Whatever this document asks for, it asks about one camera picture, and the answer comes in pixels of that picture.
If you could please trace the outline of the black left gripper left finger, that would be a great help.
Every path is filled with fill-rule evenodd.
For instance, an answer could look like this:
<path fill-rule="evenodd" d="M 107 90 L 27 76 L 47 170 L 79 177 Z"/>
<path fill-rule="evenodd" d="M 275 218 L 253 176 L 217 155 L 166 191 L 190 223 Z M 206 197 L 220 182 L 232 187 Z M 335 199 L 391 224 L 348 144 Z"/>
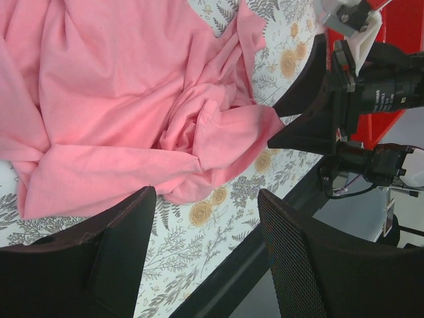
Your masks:
<path fill-rule="evenodd" d="M 2 317 L 132 317 L 156 191 L 30 245 L 1 249 Z"/>

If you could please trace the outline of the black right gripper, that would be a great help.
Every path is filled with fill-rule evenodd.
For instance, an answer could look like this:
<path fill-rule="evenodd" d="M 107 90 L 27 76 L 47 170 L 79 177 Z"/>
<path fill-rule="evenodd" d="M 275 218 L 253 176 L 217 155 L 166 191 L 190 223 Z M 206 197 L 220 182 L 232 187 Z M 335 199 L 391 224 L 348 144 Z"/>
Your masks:
<path fill-rule="evenodd" d="M 423 191 L 422 148 L 394 143 L 370 149 L 352 145 L 361 116 L 422 106 L 422 52 L 405 54 L 391 44 L 377 42 L 359 68 L 347 42 L 337 41 L 327 71 L 327 37 L 318 34 L 301 73 L 273 106 L 280 118 L 297 118 L 271 137 L 268 147 L 326 155 L 319 174 L 330 199 L 342 197 L 331 180 L 337 172 L 362 176 L 369 190 Z"/>

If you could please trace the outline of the pink t shirt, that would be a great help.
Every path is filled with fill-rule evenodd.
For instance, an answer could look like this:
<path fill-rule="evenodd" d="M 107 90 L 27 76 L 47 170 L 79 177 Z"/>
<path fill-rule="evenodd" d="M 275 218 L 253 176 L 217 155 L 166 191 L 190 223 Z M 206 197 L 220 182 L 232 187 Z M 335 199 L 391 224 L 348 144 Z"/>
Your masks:
<path fill-rule="evenodd" d="M 221 36 L 187 1 L 2 1 L 21 218 L 90 217 L 145 186 L 196 202 L 243 173 L 283 126 L 254 100 L 265 25 L 244 1 Z"/>

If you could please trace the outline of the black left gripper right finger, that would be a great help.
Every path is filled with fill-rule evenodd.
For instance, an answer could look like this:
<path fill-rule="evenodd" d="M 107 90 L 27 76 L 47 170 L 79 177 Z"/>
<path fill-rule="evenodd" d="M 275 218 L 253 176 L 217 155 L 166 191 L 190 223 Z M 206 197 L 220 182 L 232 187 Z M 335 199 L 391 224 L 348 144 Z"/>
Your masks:
<path fill-rule="evenodd" d="M 260 223 L 282 317 L 422 317 L 423 249 L 354 237 L 267 189 Z"/>

